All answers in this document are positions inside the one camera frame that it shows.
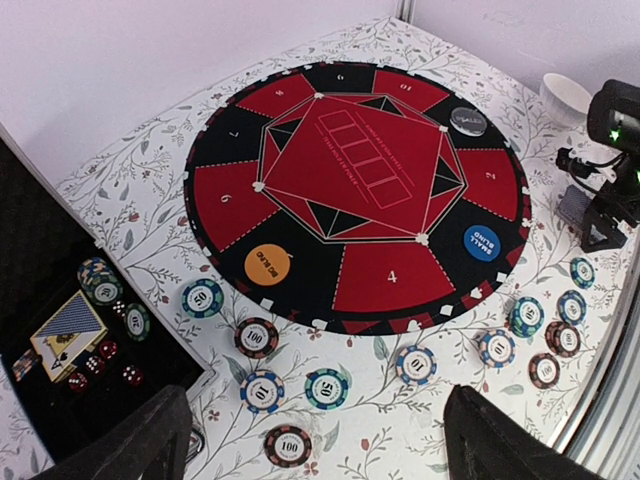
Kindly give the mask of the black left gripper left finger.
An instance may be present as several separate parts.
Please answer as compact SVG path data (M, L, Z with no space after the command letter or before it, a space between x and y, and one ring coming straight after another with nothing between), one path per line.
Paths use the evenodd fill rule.
M182 479L191 427L186 391L168 385L110 433L36 477Z

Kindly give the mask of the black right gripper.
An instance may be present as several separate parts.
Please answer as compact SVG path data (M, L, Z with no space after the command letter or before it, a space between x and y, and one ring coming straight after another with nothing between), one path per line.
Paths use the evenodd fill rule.
M614 158L594 163L561 148L556 166L593 194L583 214L582 250L621 249L627 236L618 221L639 223L639 88L605 81L591 100L586 128L590 140L617 151Z

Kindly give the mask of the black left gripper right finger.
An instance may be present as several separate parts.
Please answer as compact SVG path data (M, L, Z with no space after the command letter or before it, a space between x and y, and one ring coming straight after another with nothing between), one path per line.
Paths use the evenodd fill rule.
M444 435L451 479L599 478L536 440L470 386L451 391Z

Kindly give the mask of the blue green 50 chip pile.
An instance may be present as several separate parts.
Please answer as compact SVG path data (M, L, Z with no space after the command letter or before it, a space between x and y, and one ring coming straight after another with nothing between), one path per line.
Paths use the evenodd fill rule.
M195 280L181 293L182 310L190 317L204 319L219 313L224 304L224 293L217 282L208 278Z
M543 325L544 318L540 302L531 296L519 298L509 313L511 330L520 338L533 336Z
M564 292L557 301L557 308L561 320L573 326L581 324L586 318L586 301L576 290Z

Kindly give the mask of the red black 100 chip pile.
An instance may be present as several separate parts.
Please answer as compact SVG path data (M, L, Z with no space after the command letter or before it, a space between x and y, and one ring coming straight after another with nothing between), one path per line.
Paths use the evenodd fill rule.
M279 334L268 320L252 317L242 321L234 334L236 348L253 359L268 357L279 343Z
M565 322L550 323L545 331L545 340L551 352L563 358L574 357L581 349L578 330Z
M528 365L529 378L538 389L548 389L555 386L560 377L558 361L549 353L534 355Z

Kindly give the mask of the blue small blind button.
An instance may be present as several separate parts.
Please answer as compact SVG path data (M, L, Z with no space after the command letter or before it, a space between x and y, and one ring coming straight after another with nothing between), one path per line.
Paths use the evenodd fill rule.
M501 252L498 235L485 225L470 226L463 235L463 245L474 259L485 263L496 260Z

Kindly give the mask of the red black 100 chip stack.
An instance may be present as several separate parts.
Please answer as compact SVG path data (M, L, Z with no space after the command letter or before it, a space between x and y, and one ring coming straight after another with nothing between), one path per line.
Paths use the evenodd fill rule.
M264 452L267 459L277 467L299 467L311 455L311 437L297 426L281 425L266 434Z

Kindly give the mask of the clear acrylic round disc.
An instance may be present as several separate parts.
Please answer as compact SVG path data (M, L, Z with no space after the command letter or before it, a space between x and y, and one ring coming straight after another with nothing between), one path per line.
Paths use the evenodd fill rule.
M451 111L450 125L459 133L469 137L480 137L488 128L485 116L468 107L456 107Z

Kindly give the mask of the blue green 50 chip stack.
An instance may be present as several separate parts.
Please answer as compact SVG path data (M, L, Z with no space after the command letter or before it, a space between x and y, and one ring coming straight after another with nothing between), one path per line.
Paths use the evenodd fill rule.
M349 383L336 370L321 368L307 375L304 392L312 406L321 410L333 410L346 401Z

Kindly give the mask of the orange big blind button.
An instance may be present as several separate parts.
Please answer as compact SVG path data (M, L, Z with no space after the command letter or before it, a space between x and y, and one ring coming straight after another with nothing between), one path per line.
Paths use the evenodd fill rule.
M250 281L270 287L282 282L291 269L292 256L276 244L261 244L246 256L244 271Z

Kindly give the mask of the blue card deck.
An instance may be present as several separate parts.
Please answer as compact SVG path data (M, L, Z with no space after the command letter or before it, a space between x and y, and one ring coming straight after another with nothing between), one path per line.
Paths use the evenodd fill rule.
M575 185L569 185L561 195L557 211L567 222L576 226L582 224L592 198Z

